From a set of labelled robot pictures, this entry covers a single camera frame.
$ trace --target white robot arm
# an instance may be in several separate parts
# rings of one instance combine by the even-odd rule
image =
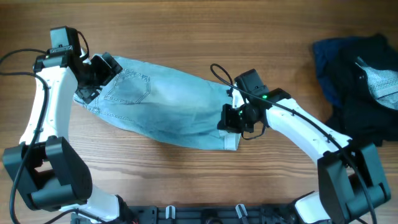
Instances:
[[[73,94],[76,93],[89,103],[98,96],[101,86],[107,84],[122,68],[109,54],[95,56],[90,63],[83,63],[75,29],[60,27],[52,30],[52,43],[53,48],[48,54],[39,56],[34,67],[36,74],[49,87],[49,103],[40,135],[34,143],[35,154],[29,158],[29,165],[21,164],[27,142],[33,140],[35,124],[39,119],[44,98],[41,82],[37,82],[32,114],[20,145],[4,151],[4,166],[13,180],[18,168],[22,167],[18,191],[32,210],[73,210],[92,223],[137,223],[139,218],[121,197],[107,194],[92,184],[88,167],[68,143]],[[243,91],[231,92],[233,105],[224,105],[218,128],[236,133],[252,132],[254,123],[261,121],[264,127],[287,136],[318,166],[320,191],[294,202],[293,215],[297,219],[304,223],[331,219],[335,223],[348,223],[369,211],[365,196],[358,190],[356,177],[348,177],[345,173],[346,162],[341,159],[341,150],[330,138],[341,148],[356,154],[361,162],[358,168],[366,179],[366,190],[372,195],[372,205],[377,207],[390,199],[389,186],[375,147],[351,147],[350,137],[319,122],[299,107],[286,92],[281,89],[269,92],[255,70],[240,75],[235,82],[235,88]],[[272,103],[258,101],[251,95]],[[295,113],[278,105],[293,109]],[[328,136],[324,136],[308,121],[324,130]],[[53,169],[38,173],[34,168],[41,166],[43,160],[48,160]],[[242,205],[238,205],[236,211],[241,223],[250,224]],[[168,208],[165,213],[166,219],[178,219],[175,208]],[[148,223],[139,221],[141,224],[169,223],[156,222],[154,218]]]

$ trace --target navy blue garment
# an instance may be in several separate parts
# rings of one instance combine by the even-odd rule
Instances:
[[[385,36],[376,34],[340,48],[323,74],[330,79],[343,104],[341,108],[333,107],[327,126],[377,146],[383,140],[398,141],[398,100],[394,95],[398,88],[398,52]],[[387,96],[393,96],[389,100],[394,106],[379,101]]]
[[[315,57],[317,79],[322,88],[323,94],[333,106],[338,108],[342,108],[343,104],[340,101],[340,97],[338,96],[330,77],[325,74],[325,67],[337,56],[338,51],[341,48],[349,46],[359,39],[362,39],[362,37],[326,39],[315,42],[312,46]]]

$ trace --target dark clothing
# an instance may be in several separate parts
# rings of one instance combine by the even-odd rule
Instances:
[[[333,106],[338,108],[342,108],[343,105],[335,87],[333,86],[333,83],[330,80],[330,77],[325,73],[325,67],[338,55],[338,51],[341,48],[346,47],[361,38],[362,37],[347,37],[320,40],[315,42],[312,46],[315,57],[315,70],[317,73],[318,82],[322,88],[322,92],[325,98]]]
[[[387,39],[377,34],[342,47],[328,61],[324,73],[332,82],[341,107],[333,107],[326,124],[352,138],[373,141],[398,141],[398,111],[378,103],[368,86],[368,74],[358,65],[365,62],[377,70],[398,71],[398,53]]]

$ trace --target jeans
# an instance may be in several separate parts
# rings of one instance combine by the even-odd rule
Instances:
[[[236,150],[240,134],[217,130],[232,98],[228,86],[187,73],[122,57],[123,70],[90,104],[73,99],[115,127],[160,142],[207,150]]]

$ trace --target black cable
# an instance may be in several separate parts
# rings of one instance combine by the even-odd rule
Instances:
[[[19,52],[38,52],[38,53],[42,53],[45,54],[45,51],[43,50],[37,50],[37,49],[19,49],[19,50],[13,50],[12,52],[7,53],[5,56],[3,56],[2,58],[0,58],[0,64],[4,61],[4,59],[10,57],[13,54],[19,53]],[[0,72],[0,75],[15,75],[15,72],[13,73],[4,73],[4,72]]]
[[[234,83],[233,83],[233,81],[232,81],[232,78],[231,78],[231,75],[229,75],[229,73],[228,73],[223,67],[219,66],[218,68],[221,69],[221,70],[225,73],[225,75],[228,77],[229,83],[230,83],[231,85],[234,85]],[[229,96],[232,96],[232,91],[233,91],[232,88],[230,88],[229,90],[227,90],[227,93],[228,93]]]
[[[81,61],[84,61],[84,60],[88,59],[88,57],[90,56],[90,50],[88,48],[88,44],[87,44],[87,40],[85,39],[85,36],[80,31],[78,31],[77,33],[81,35],[81,38],[83,38],[83,40],[85,41],[85,44],[86,44],[87,53],[80,58]]]
[[[254,136],[254,137],[251,137],[251,138],[245,138],[244,137],[244,135],[243,135],[243,132],[241,133],[241,135],[242,135],[242,138],[244,139],[244,140],[253,140],[253,139],[256,139],[256,138],[258,138],[258,137],[261,137],[261,136],[263,136],[264,135],[264,133],[266,132],[266,125],[265,124],[263,124],[262,125],[262,129],[261,129],[261,134],[259,134],[259,135],[257,135],[257,136]]]
[[[367,224],[364,220],[362,220],[362,219],[360,219],[360,218],[357,218],[356,221],[358,221],[358,222],[360,222],[360,223],[362,223],[362,224]]]
[[[78,215],[78,214],[82,214],[82,215],[84,215],[85,217],[88,217],[88,218],[91,218],[91,219],[96,220],[97,222],[101,222],[101,223],[105,223],[105,224],[106,224],[106,223],[109,223],[109,222],[106,222],[106,221],[104,221],[104,220],[102,220],[102,219],[100,219],[100,218],[98,218],[98,217],[95,217],[95,216],[93,216],[93,215],[90,215],[90,214],[88,214],[88,213],[85,213],[85,212],[83,212],[83,211],[80,211],[78,208],[73,208],[73,209],[69,209],[69,210],[66,210],[66,211],[62,212],[61,214],[59,214],[59,215],[57,215],[56,217],[52,218],[51,220],[45,222],[44,224],[51,224],[51,223],[53,223],[53,222],[59,220],[60,218],[64,217],[65,215],[67,215],[67,214],[69,214],[69,213],[72,213],[72,212],[75,212],[77,215]]]
[[[327,133],[326,131],[324,131],[321,127],[319,127],[317,124],[315,124],[312,120],[308,119],[307,117],[305,117],[304,115],[298,113],[298,112],[295,111],[295,110],[292,110],[292,109],[290,109],[290,108],[288,108],[288,107],[286,107],[286,106],[280,105],[280,104],[278,104],[278,103],[274,103],[274,102],[271,102],[271,101],[269,101],[269,100],[265,100],[265,99],[263,99],[263,98],[260,98],[260,97],[258,97],[258,96],[256,96],[256,95],[253,95],[252,93],[249,93],[249,92],[246,92],[246,91],[244,91],[244,90],[241,90],[241,89],[239,89],[238,87],[236,87],[236,86],[234,86],[234,85],[228,83],[228,81],[226,81],[225,79],[221,78],[221,77],[214,71],[214,69],[213,69],[214,66],[218,67],[218,68],[221,69],[223,72],[225,71],[225,69],[224,69],[223,67],[221,67],[220,65],[216,64],[216,63],[210,65],[210,70],[211,70],[211,72],[213,73],[213,75],[214,75],[215,77],[217,77],[217,78],[218,78],[221,82],[223,82],[224,84],[230,86],[231,88],[233,88],[233,89],[235,89],[235,90],[238,90],[238,91],[241,92],[241,93],[244,93],[244,94],[246,94],[246,95],[249,95],[249,96],[251,96],[251,97],[253,97],[253,98],[255,98],[255,99],[262,100],[262,101],[264,101],[264,102],[266,102],[266,103],[269,103],[270,105],[273,105],[273,106],[277,106],[277,107],[279,107],[279,108],[282,108],[282,109],[288,111],[289,113],[292,113],[293,115],[297,115],[298,117],[302,118],[304,121],[306,121],[306,122],[308,122],[309,124],[311,124],[315,129],[317,129],[319,132],[321,132],[324,136],[326,136],[327,140],[330,141],[330,142],[332,142],[332,143],[341,151],[341,153],[343,154],[343,157],[344,157],[344,158],[346,159],[346,161],[347,161],[347,164],[354,170],[354,172],[355,172],[356,175],[358,176],[359,182],[360,182],[360,184],[361,184],[361,188],[362,188],[362,190],[363,190],[363,192],[364,192],[364,194],[365,194],[365,198],[366,198],[366,201],[367,201],[367,203],[368,203],[369,212],[371,213],[371,216],[372,216],[372,221],[373,221],[374,224],[377,224],[376,212],[374,211],[373,203],[372,203],[372,201],[371,201],[371,198],[370,198],[370,195],[369,195],[369,192],[368,192],[368,188],[366,187],[366,184],[365,184],[365,181],[363,180],[362,175],[359,173],[359,170],[358,170],[358,168],[355,166],[355,163],[354,163],[353,160],[351,159],[351,156],[348,155],[347,152],[346,152],[345,150],[343,150],[343,148],[336,142],[336,140],[333,138],[333,136],[332,136],[331,134],[328,134],[328,133]]]

